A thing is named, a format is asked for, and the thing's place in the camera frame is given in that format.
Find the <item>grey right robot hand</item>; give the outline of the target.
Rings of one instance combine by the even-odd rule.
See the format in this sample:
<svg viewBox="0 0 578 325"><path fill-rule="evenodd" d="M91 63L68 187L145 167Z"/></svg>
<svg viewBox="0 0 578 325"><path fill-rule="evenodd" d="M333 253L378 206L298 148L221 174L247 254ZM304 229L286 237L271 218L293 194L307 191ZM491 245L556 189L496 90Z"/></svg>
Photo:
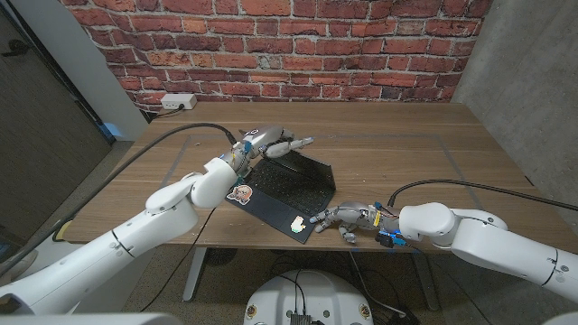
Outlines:
<svg viewBox="0 0 578 325"><path fill-rule="evenodd" d="M333 222L339 221L338 230L341 237L348 243L356 243L355 228L378 230L375 240L382 246L393 247L399 230L399 209L383 206L376 202L374 205L357 201L345 201L336 207L321 211L309 219L316 224L315 231L322 232Z"/></svg>

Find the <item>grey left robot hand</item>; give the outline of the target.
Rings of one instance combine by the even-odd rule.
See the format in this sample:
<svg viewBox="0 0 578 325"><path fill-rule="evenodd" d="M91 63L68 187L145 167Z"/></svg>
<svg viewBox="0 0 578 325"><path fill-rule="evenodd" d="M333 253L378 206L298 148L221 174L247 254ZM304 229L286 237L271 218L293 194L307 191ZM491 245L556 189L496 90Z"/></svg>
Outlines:
<svg viewBox="0 0 578 325"><path fill-rule="evenodd" d="M280 125L260 126L246 132L241 141L234 144L227 161L234 170L240 170L258 155L278 158L313 141L312 137L296 139L293 132Z"/></svg>

